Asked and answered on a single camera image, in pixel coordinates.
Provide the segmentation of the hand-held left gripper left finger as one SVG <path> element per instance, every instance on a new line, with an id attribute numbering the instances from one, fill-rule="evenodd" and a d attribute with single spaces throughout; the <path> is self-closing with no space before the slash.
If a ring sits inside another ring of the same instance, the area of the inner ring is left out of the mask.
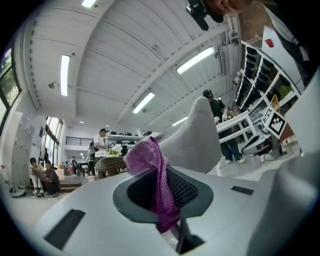
<path id="1" fill-rule="evenodd" d="M 128 173 L 87 183 L 47 210 L 33 226 L 33 235 L 57 256 L 176 256 L 154 224 L 132 222 L 114 206 L 113 192 L 131 178 Z M 62 250 L 45 236 L 70 211 L 85 213 Z"/>

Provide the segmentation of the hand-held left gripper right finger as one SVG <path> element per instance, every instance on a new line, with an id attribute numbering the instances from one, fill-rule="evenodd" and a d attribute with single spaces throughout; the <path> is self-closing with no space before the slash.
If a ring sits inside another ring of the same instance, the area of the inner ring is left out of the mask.
<path id="1" fill-rule="evenodd" d="M 192 234 L 204 244 L 180 255 L 168 248 L 166 256 L 247 256 L 250 240 L 262 218 L 276 170 L 265 171 L 259 181 L 221 177 L 175 167 L 207 184 L 213 200 L 203 215 L 186 220 Z"/>

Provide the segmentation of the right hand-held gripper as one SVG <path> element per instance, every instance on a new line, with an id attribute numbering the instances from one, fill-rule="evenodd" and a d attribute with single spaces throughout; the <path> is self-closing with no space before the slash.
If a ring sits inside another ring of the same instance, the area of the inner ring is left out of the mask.
<path id="1" fill-rule="evenodd" d="M 287 126 L 287 120 L 272 107 L 265 107 L 259 112 L 260 120 L 258 129 L 265 135 L 274 136 L 282 143 L 281 136 Z M 271 149 L 270 136 L 253 136 L 248 143 L 241 149 L 243 155 L 258 155 L 268 154 Z"/>

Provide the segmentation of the grey armchair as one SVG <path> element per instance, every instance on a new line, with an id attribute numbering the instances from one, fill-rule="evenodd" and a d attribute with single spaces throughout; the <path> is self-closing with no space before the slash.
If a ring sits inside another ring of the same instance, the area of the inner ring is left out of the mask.
<path id="1" fill-rule="evenodd" d="M 171 166 L 210 172 L 221 159 L 221 147 L 209 101 L 199 96 L 181 127 L 159 147 Z"/>

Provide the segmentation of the purple cleaning cloth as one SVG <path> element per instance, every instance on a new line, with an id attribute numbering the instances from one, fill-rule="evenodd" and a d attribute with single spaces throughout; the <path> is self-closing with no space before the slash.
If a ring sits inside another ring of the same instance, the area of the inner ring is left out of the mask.
<path id="1" fill-rule="evenodd" d="M 141 140 L 124 157 L 127 171 L 140 174 L 150 168 L 156 168 L 155 192 L 151 200 L 151 212 L 157 214 L 157 229 L 162 234 L 180 220 L 180 210 L 167 180 L 168 161 L 153 137 Z"/>

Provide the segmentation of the white work table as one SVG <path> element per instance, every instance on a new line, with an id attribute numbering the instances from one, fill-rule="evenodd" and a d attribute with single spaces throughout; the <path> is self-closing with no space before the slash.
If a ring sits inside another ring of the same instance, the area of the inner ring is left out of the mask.
<path id="1" fill-rule="evenodd" d="M 234 139 L 240 135 L 243 135 L 244 136 L 244 139 L 246 142 L 249 141 L 248 137 L 247 137 L 247 133 L 248 132 L 251 132 L 253 135 L 256 135 L 257 132 L 256 132 L 256 129 L 253 125 L 253 122 L 249 116 L 249 111 L 246 110 L 245 112 L 231 118 L 230 120 L 227 120 L 227 121 L 224 121 L 222 123 L 219 123 L 216 125 L 216 128 L 217 128 L 217 132 L 220 134 L 221 132 L 225 131 L 225 130 L 228 130 L 228 129 L 231 129 L 233 128 L 234 126 L 236 125 L 239 125 L 240 129 L 239 131 L 235 132 L 235 133 L 232 133 L 231 135 L 228 135 L 226 137 L 223 137 L 223 138 L 220 138 L 219 139 L 219 143 L 222 144 L 222 143 L 225 143 L 231 139 Z M 248 126 L 247 127 L 243 127 L 242 126 L 242 122 L 243 121 L 246 121 Z"/>

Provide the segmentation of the brown wicker glass-top table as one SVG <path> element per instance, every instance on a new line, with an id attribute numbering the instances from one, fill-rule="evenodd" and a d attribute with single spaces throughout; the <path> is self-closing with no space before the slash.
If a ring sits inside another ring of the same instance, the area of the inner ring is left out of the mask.
<path id="1" fill-rule="evenodd" d="M 101 157 L 95 163 L 94 168 L 98 179 L 104 179 L 118 175 L 120 170 L 126 171 L 127 166 L 123 156 L 108 155 L 107 157 Z"/>

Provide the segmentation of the white pot with flowers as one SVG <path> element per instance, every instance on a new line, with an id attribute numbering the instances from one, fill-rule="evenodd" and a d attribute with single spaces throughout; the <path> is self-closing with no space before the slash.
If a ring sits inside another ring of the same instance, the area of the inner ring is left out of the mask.
<path id="1" fill-rule="evenodd" d="M 122 153 L 123 147 L 121 144 L 114 144 L 108 151 L 107 157 L 120 157 L 123 155 Z"/>

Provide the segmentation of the white storage shelf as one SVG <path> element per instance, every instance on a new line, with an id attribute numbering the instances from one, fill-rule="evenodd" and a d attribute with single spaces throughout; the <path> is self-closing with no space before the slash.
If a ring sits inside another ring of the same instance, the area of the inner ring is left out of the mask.
<path id="1" fill-rule="evenodd" d="M 260 48 L 241 41 L 244 52 L 243 67 L 237 72 L 234 102 L 241 112 L 249 111 L 249 117 L 257 122 L 258 113 L 271 106 L 277 95 L 280 114 L 285 115 L 300 97 L 300 93 L 289 76 Z"/>

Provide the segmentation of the white shelving unit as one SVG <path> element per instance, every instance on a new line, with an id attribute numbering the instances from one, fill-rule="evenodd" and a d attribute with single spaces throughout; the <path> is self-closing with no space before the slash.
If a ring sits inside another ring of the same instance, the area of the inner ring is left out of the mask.
<path id="1" fill-rule="evenodd" d="M 158 139 L 161 136 L 162 133 L 160 132 L 152 132 L 151 134 L 146 136 L 107 134 L 106 138 L 109 144 L 118 144 L 119 142 L 121 142 L 122 145 L 135 145 L 139 141 L 144 140 L 148 137 Z"/>

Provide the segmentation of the black wheel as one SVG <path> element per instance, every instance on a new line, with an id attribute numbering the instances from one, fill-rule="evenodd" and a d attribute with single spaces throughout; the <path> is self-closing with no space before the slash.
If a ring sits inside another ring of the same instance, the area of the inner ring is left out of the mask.
<path id="1" fill-rule="evenodd" d="M 26 195 L 26 188 L 24 186 L 11 186 L 9 190 L 9 195 L 12 198 L 20 198 Z"/>

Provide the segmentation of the ceiling air vent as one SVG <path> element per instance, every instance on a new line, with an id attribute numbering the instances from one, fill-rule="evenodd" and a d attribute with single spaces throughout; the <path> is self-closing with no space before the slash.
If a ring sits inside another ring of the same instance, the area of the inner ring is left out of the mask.
<path id="1" fill-rule="evenodd" d="M 229 66 L 228 66 L 228 55 L 225 49 L 219 50 L 220 63 L 221 63 L 221 71 L 223 76 L 228 76 Z"/>

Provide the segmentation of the person's black printed shirt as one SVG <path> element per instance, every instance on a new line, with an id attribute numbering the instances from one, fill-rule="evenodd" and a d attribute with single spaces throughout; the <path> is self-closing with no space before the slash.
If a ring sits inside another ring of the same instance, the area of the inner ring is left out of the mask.
<path id="1" fill-rule="evenodd" d="M 309 25 L 316 23 L 313 14 L 299 0 L 271 0 L 264 8 L 284 49 L 293 58 L 307 87 L 320 65 L 320 46 Z"/>

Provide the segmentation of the large window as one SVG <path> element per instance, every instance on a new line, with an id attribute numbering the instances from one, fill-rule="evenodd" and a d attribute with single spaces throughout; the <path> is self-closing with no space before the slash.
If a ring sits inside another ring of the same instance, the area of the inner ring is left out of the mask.
<path id="1" fill-rule="evenodd" d="M 9 47 L 0 59 L 0 135 L 9 112 L 21 93 L 15 71 L 13 49 Z"/>

